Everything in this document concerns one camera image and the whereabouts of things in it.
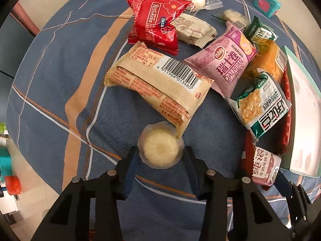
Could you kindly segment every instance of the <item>tile floor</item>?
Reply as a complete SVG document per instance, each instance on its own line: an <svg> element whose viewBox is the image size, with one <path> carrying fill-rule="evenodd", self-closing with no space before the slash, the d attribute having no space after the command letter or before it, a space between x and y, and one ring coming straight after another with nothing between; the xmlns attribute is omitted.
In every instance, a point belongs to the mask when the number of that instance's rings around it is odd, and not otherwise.
<svg viewBox="0 0 321 241"><path fill-rule="evenodd" d="M23 220L12 225L21 241L29 241L40 222L44 210L49 209L58 194L33 170L10 138L6 147L12 159L12 172L21 184L21 194L16 201Z"/></svg>

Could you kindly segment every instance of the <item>table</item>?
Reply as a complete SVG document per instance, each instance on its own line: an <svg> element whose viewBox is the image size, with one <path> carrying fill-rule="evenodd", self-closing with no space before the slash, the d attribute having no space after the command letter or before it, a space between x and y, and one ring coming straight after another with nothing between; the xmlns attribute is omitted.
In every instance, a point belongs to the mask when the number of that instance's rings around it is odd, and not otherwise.
<svg viewBox="0 0 321 241"><path fill-rule="evenodd" d="M286 45L307 68L319 89L320 69L311 53L276 16L267 19L253 0L222 0L223 8L202 10L197 17L212 24L221 35L225 25L211 16L228 8L250 19L254 15L272 27L277 44ZM126 38L132 20L126 0L70 0L34 39L17 72L9 97L6 124L25 159L55 191L61 193L74 175L95 178L114 168L137 143L147 124L164 118L136 92L116 86L105 88L108 68L130 45ZM199 49L179 43L182 60ZM246 129L224 99L211 90L193 116L183 138L209 168L233 177L240 159ZM273 129L262 147L273 145ZM320 178L282 170L303 184L313 200ZM288 209L273 186L263 191L283 223ZM232 200L227 208L232 227ZM205 202L193 196L182 162L170 169L154 170L140 163L133 190L118 203L125 240L198 240Z"/></svg>

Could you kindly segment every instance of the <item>flower illustration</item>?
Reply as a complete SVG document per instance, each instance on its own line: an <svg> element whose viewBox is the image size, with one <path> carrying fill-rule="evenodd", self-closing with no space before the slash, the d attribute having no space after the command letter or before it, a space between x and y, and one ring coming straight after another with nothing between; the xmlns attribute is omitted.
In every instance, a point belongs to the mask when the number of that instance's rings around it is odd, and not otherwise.
<svg viewBox="0 0 321 241"><path fill-rule="evenodd" d="M163 7L167 9L168 14L176 14L177 10L182 9L183 4L176 0L170 0L169 3L163 4Z"/></svg>
<svg viewBox="0 0 321 241"><path fill-rule="evenodd" d="M166 26L164 28L161 28L162 34L168 34L168 33L170 33L171 30L173 30L173 27L170 27L170 26Z"/></svg>

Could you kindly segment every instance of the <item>pink snack package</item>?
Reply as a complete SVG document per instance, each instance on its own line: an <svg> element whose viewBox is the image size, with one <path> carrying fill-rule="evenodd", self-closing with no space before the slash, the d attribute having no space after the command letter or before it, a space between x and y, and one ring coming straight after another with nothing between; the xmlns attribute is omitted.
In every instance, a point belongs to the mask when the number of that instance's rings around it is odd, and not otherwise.
<svg viewBox="0 0 321 241"><path fill-rule="evenodd" d="M222 36L186 58L185 63L200 75L213 79L212 88L224 98L230 98L256 49L231 22L227 21L226 26Z"/></svg>

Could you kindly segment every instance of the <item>teal object on floor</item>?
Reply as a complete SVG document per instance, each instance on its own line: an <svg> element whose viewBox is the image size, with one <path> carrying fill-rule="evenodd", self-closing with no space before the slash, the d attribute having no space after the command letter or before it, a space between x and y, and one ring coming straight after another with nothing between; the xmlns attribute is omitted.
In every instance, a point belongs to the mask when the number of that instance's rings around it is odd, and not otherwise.
<svg viewBox="0 0 321 241"><path fill-rule="evenodd" d="M268 18L272 17L281 8L281 3L278 0L255 0L253 4Z"/></svg>
<svg viewBox="0 0 321 241"><path fill-rule="evenodd" d="M0 181L4 182L4 176L12 176L11 157L6 148L0 147Z"/></svg>

